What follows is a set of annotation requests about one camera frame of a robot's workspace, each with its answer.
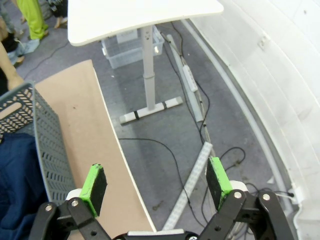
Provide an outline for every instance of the gray plastic basket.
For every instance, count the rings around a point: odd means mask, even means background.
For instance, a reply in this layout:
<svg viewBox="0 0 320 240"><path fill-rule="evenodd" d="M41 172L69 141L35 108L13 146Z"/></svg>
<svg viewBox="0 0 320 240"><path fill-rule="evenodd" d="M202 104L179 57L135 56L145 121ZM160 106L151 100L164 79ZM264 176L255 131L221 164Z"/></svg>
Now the gray plastic basket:
<svg viewBox="0 0 320 240"><path fill-rule="evenodd" d="M164 38L156 26L152 26L153 31L153 55L161 55ZM117 37L112 36L101 41L102 52L109 60L113 69L124 65L132 64L143 59L142 43L140 29L138 29L138 38L126 42L118 43Z"/></svg>
<svg viewBox="0 0 320 240"><path fill-rule="evenodd" d="M57 205L62 204L68 192L75 189L76 185L59 117L30 82L25 82L0 97L0 133L17 131L27 132L35 137L48 200Z"/></svg>

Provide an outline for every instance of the wooden tabletop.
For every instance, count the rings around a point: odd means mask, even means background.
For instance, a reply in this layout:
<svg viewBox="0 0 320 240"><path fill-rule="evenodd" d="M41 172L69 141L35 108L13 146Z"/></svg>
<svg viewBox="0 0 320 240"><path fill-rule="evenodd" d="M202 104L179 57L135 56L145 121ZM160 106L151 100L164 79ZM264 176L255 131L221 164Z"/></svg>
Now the wooden tabletop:
<svg viewBox="0 0 320 240"><path fill-rule="evenodd" d="M68 39L82 46L124 31L223 10L217 0L68 0Z"/></svg>
<svg viewBox="0 0 320 240"><path fill-rule="evenodd" d="M98 221L112 237L127 231L155 230L122 152L91 60L36 84L58 114L77 188L90 166L104 167L107 188ZM71 236L79 238L80 233Z"/></svg>

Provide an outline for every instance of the white power strip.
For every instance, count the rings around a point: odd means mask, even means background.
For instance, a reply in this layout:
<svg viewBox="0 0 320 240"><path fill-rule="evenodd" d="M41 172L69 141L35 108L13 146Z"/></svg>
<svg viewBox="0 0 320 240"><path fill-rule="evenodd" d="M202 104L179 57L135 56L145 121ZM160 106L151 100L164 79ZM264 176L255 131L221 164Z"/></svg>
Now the white power strip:
<svg viewBox="0 0 320 240"><path fill-rule="evenodd" d="M184 65L182 67L182 70L183 70L183 73L185 75L186 81L188 82L188 85L190 87L190 90L192 92L198 91L198 86L196 84L194 76L192 75L190 67L188 65Z"/></svg>
<svg viewBox="0 0 320 240"><path fill-rule="evenodd" d="M163 231L175 228L182 212L184 211L185 206L188 203L188 198L186 194L188 195L188 197L190 197L190 195L192 194L196 186L196 183L207 163L212 147L213 145L211 143L207 141L204 142L202 149L198 155L198 158L195 161L192 171L188 177L188 180L184 185L185 191L184 190L181 191L180 196L174 205L174 208L172 209L168 219L166 220L162 228Z"/></svg>

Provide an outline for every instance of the green pants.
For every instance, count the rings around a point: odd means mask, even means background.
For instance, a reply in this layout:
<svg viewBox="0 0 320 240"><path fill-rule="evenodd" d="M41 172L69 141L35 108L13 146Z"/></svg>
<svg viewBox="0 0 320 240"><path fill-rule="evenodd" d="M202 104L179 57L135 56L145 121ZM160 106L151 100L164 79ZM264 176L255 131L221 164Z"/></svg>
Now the green pants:
<svg viewBox="0 0 320 240"><path fill-rule="evenodd" d="M30 39L42 39L48 25L45 24L38 0L17 0L16 3L28 22Z"/></svg>

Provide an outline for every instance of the wall outlet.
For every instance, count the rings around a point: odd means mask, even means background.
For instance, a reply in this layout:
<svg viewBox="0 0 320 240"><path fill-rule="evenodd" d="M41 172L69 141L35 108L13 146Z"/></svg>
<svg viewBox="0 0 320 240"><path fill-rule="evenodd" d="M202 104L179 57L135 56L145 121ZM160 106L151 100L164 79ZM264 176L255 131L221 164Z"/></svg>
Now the wall outlet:
<svg viewBox="0 0 320 240"><path fill-rule="evenodd" d="M270 37L265 32L263 33L262 37L258 41L258 46L264 51L266 47L269 45Z"/></svg>

